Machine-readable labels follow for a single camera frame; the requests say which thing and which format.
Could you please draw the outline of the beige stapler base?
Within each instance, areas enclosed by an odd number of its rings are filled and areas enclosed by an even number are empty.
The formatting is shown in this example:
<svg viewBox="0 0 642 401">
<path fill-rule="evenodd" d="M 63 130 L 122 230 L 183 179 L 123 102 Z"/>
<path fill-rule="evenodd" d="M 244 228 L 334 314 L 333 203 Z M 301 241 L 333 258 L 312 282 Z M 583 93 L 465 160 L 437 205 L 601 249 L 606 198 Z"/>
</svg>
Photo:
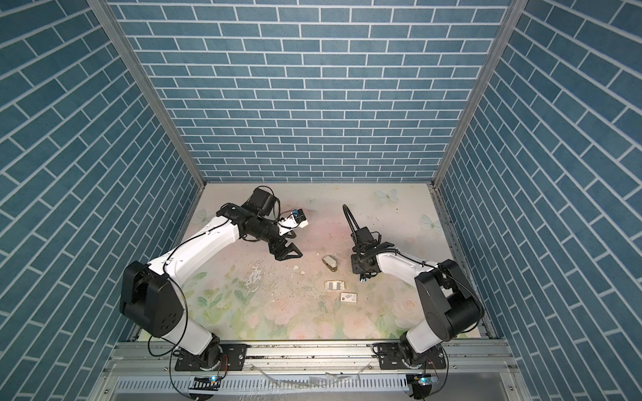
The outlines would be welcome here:
<svg viewBox="0 0 642 401">
<path fill-rule="evenodd" d="M 338 271 L 338 262 L 334 257 L 330 255 L 324 256 L 322 258 L 322 262 L 329 270 L 331 270 L 331 272 Z"/>
</svg>

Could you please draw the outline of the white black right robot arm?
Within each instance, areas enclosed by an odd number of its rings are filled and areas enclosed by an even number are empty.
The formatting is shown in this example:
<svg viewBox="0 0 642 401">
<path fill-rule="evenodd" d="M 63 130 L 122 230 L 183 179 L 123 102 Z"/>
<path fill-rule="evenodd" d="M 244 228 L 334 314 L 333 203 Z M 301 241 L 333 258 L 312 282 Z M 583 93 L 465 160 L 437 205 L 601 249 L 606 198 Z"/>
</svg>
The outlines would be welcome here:
<svg viewBox="0 0 642 401">
<path fill-rule="evenodd" d="M 366 227 L 352 229 L 350 236 L 354 242 L 352 269 L 361 282 L 386 274 L 418 292 L 424 320 L 403 333 L 399 343 L 407 364 L 419 364 L 429 350 L 483 320 L 483 304 L 455 261 L 428 262 L 406 255 Z"/>
</svg>

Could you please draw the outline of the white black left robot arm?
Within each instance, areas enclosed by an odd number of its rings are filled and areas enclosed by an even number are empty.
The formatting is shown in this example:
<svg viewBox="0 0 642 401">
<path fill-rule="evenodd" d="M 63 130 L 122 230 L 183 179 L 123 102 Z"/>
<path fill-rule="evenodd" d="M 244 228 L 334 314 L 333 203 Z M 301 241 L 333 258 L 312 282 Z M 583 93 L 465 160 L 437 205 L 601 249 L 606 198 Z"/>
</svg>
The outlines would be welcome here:
<svg viewBox="0 0 642 401">
<path fill-rule="evenodd" d="M 123 272 L 120 313 L 153 337 L 197 357 L 213 359 L 216 336 L 189 316 L 187 279 L 234 242 L 252 237 L 267 243 L 278 261 L 302 257 L 291 241 L 304 228 L 304 211 L 281 212 L 280 200 L 265 185 L 242 204 L 224 204 L 199 232 L 150 262 L 134 261 Z"/>
</svg>

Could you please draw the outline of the open staple box tray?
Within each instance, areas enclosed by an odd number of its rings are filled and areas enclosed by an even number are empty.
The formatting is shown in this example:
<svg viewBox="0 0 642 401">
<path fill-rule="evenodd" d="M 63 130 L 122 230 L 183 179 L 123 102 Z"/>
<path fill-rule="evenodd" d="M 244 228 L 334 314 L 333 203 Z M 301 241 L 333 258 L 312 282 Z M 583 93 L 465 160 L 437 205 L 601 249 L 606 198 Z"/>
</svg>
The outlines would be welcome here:
<svg viewBox="0 0 642 401">
<path fill-rule="evenodd" d="M 327 291 L 344 291 L 345 282 L 341 280 L 326 281 L 324 287 Z"/>
</svg>

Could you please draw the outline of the white staple box sleeve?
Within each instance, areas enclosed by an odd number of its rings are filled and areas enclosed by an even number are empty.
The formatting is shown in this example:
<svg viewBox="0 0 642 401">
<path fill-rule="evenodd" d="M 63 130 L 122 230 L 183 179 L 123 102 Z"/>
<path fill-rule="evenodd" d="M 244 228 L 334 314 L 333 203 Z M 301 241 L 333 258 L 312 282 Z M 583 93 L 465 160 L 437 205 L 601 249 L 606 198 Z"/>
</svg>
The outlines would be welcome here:
<svg viewBox="0 0 642 401">
<path fill-rule="evenodd" d="M 344 303 L 356 303 L 358 302 L 358 295 L 353 292 L 341 292 L 339 300 Z"/>
</svg>

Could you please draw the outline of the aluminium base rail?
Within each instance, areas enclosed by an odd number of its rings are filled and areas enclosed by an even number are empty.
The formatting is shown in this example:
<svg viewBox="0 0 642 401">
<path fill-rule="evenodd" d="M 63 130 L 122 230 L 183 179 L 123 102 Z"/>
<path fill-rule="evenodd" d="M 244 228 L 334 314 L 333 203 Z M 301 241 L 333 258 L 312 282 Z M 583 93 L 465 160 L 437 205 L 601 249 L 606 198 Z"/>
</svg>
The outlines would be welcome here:
<svg viewBox="0 0 642 401">
<path fill-rule="evenodd" d="M 503 340 L 455 340 L 411 367 L 391 340 L 225 342 L 222 365 L 194 370 L 165 346 L 121 343 L 93 400 L 526 400 Z"/>
</svg>

